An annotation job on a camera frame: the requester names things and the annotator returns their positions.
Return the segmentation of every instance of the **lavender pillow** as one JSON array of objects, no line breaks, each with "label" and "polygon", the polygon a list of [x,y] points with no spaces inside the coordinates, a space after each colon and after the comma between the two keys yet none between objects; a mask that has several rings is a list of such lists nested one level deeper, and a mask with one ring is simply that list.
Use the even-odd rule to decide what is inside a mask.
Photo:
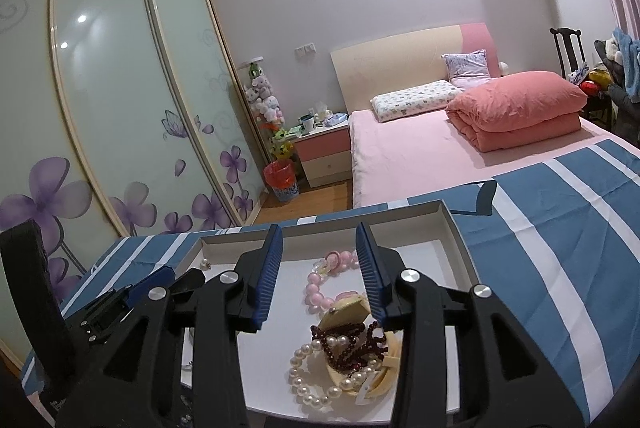
[{"label": "lavender pillow", "polygon": [[462,90],[478,87],[491,79],[485,49],[473,53],[443,54],[442,59],[447,64],[449,82]]}]

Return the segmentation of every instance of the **white patterned pillow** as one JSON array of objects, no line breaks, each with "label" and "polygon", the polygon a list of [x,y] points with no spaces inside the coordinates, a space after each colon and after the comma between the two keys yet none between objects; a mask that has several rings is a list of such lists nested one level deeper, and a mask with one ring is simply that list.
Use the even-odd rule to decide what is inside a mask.
[{"label": "white patterned pillow", "polygon": [[380,123],[396,118],[444,109],[462,90],[446,80],[438,80],[410,89],[381,94],[371,100],[373,111]]},{"label": "white patterned pillow", "polygon": [[486,64],[486,49],[473,53],[443,54],[442,59],[447,64],[449,81],[456,87],[470,89],[491,80]]}]

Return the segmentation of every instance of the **red trash bin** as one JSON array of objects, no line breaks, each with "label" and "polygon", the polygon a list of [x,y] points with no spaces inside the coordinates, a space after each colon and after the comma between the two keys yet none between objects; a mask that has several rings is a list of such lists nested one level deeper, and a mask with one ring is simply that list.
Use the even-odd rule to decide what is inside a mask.
[{"label": "red trash bin", "polygon": [[291,201],[300,192],[296,170],[290,159],[279,159],[264,167],[264,178],[280,202]]}]

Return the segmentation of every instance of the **pink bead bracelet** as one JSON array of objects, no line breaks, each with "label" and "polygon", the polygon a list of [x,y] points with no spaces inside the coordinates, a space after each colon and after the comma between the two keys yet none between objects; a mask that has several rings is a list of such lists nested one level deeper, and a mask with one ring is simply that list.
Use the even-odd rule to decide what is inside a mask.
[{"label": "pink bead bracelet", "polygon": [[323,311],[328,311],[334,305],[334,302],[358,294],[357,291],[347,291],[346,293],[338,294],[335,299],[328,298],[320,293],[320,286],[327,276],[337,277],[339,273],[359,267],[358,257],[355,252],[343,251],[338,253],[337,251],[331,251],[327,253],[324,260],[314,264],[313,272],[309,273],[306,277],[308,284],[305,287],[305,294],[308,303],[313,307],[319,307]]}]

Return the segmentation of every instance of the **blue towel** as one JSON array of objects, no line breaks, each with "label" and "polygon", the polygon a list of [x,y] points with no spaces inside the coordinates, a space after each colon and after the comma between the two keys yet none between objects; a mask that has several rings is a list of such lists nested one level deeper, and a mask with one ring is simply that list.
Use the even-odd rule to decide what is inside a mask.
[{"label": "blue towel", "polygon": [[625,88],[631,103],[640,102],[640,40],[634,40],[620,28],[616,28],[613,36],[622,51],[625,66]]}]

